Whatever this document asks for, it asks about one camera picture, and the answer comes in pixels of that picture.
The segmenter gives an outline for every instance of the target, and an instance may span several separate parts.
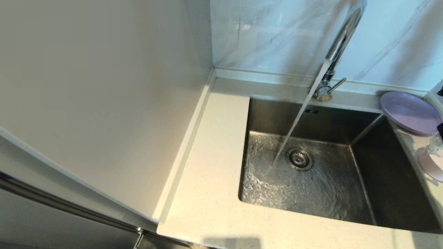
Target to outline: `sink basin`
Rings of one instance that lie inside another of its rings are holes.
[[[275,165],[301,105],[252,98],[239,198],[272,208],[442,233],[386,118],[309,105]]]

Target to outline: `water stream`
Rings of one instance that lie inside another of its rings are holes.
[[[331,65],[331,61],[328,59],[325,59],[325,62],[323,62],[322,68],[320,69],[319,74],[317,75],[317,78],[314,81],[314,84],[311,87],[311,90],[309,90],[309,93],[307,94],[306,99],[303,102],[302,107],[300,108],[299,113],[297,114],[297,117],[295,117],[294,123],[292,124],[291,129],[289,130],[288,134],[286,135],[286,137],[284,138],[283,143],[280,146],[280,149],[277,152],[276,157],[274,158],[272,165],[275,165],[278,157],[280,156],[281,152],[283,151],[283,147],[286,145],[289,137],[291,136],[292,132],[294,131],[295,126],[297,125],[297,123],[299,122],[304,110],[306,109],[307,104],[309,103],[309,101],[312,98],[312,95],[314,95],[315,90],[317,89],[317,86],[320,84],[320,82],[322,81],[323,75],[325,75],[326,71],[328,70],[329,66]]]

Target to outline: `white marble wall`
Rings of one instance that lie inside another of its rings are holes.
[[[356,0],[211,0],[216,67],[315,76]],[[443,0],[368,0],[335,78],[430,90]]]

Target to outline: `countertop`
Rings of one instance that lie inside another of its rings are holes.
[[[443,235],[364,225],[257,206],[238,198],[249,99],[302,102],[308,88],[216,79],[161,235],[232,249],[435,249]],[[335,91],[330,102],[312,104],[381,113],[380,97]],[[429,137],[394,131],[443,217],[442,184],[415,159]]]

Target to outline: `purple plate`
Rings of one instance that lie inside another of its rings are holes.
[[[423,135],[437,133],[442,123],[439,113],[425,101],[402,92],[389,92],[381,97],[381,109],[398,126]]]

